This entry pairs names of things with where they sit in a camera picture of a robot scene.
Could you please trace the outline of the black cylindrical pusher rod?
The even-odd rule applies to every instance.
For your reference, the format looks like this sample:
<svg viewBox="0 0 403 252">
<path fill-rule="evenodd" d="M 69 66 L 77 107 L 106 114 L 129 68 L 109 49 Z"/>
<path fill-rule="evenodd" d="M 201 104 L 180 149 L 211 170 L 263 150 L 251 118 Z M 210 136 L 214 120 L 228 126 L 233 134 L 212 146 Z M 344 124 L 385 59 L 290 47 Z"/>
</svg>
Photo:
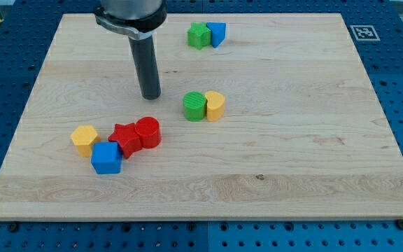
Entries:
<svg viewBox="0 0 403 252">
<path fill-rule="evenodd" d="M 161 95 L 161 88 L 153 37 L 141 40 L 130 38 L 129 45 L 142 97 L 147 100 L 157 99 Z"/>
</svg>

